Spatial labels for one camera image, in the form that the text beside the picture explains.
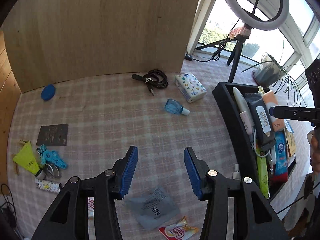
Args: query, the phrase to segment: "coiled black usb cable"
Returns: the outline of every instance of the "coiled black usb cable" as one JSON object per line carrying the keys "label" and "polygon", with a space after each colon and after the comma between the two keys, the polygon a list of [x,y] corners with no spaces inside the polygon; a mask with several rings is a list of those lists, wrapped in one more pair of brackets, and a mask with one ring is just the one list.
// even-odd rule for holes
{"label": "coiled black usb cable", "polygon": [[132,74],[131,78],[135,80],[143,81],[147,85],[148,90],[152,93],[153,96],[154,96],[154,93],[153,93],[154,87],[162,89],[162,88],[166,88],[169,85],[167,76],[160,69],[152,69],[143,76]]}

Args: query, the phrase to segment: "table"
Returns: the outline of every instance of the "table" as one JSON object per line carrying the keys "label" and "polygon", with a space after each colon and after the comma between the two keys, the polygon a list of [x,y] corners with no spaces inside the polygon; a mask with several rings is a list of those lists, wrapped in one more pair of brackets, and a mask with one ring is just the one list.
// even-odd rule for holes
{"label": "table", "polygon": [[[230,67],[226,59],[209,63],[184,61],[181,72],[192,72],[208,90],[208,94],[194,103],[187,103],[173,83],[174,75],[167,73],[169,86],[155,89],[131,79],[130,73],[87,77],[55,84],[56,94],[48,102],[42,101],[42,89],[21,95],[10,129],[8,160],[17,153],[20,138],[31,140],[36,152],[36,139],[42,125],[68,123],[66,147],[48,147],[59,152],[68,163],[58,180],[63,185],[72,176],[81,179],[95,177],[111,168],[122,158],[130,145],[139,150],[139,160],[126,197],[137,197],[161,185],[180,208],[181,214],[168,221],[171,224],[182,216],[200,229],[207,202],[193,194],[183,161],[183,150],[191,146],[199,159],[210,168],[231,178],[236,156],[231,140],[212,95],[219,81],[228,80]],[[254,84],[251,71],[241,73],[246,65],[239,64],[234,83]],[[280,104],[286,104],[286,94],[278,94]],[[178,100],[190,110],[189,116],[173,115],[163,107],[168,98]],[[309,146],[306,133],[310,125],[290,121],[297,144],[297,166],[288,183],[272,201],[279,211],[286,204],[300,182],[308,161]],[[8,183],[17,209],[18,226],[22,234],[31,238],[42,216],[56,194],[36,188],[34,177],[23,168],[20,176],[13,172],[8,161]],[[164,239],[157,230],[145,231],[125,205],[125,198],[116,201],[117,215],[123,239]],[[229,200],[228,237],[232,238],[233,202]],[[94,239],[90,221],[89,235]],[[200,233],[191,239],[199,239]]]}

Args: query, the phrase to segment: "black tray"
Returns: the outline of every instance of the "black tray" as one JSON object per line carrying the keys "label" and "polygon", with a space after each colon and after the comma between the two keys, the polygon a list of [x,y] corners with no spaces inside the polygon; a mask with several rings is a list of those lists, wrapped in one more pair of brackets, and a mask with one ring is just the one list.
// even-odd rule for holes
{"label": "black tray", "polygon": [[[259,89],[257,86],[219,82],[212,91],[228,129],[237,162],[239,164],[241,177],[249,177],[259,185],[256,155],[252,151],[249,137],[242,124],[242,120],[239,115],[240,111],[232,91],[233,87],[236,87],[242,94],[257,93]],[[288,167],[288,177],[292,174],[295,166],[296,160],[294,160]],[[269,201],[278,194],[283,185],[284,183],[277,183],[270,186]]]}

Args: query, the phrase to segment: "blue clothespin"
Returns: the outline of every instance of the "blue clothespin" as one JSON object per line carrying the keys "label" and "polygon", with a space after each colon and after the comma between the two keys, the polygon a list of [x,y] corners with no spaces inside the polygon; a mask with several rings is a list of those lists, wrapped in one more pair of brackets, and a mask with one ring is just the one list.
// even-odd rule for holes
{"label": "blue clothespin", "polygon": [[46,146],[43,144],[40,148],[37,148],[37,152],[41,157],[41,164],[45,165],[46,162],[51,162],[59,168],[67,168],[67,164],[59,157],[57,151],[49,151]]}

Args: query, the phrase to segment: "transparent blue bottle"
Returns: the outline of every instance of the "transparent blue bottle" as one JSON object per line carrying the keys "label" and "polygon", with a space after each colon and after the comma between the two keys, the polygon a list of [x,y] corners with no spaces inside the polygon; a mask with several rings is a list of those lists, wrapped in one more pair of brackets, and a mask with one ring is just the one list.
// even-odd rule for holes
{"label": "transparent blue bottle", "polygon": [[182,105],[176,100],[171,98],[168,99],[167,103],[165,104],[164,109],[171,114],[184,114],[188,115],[190,111],[186,108],[183,108]]}

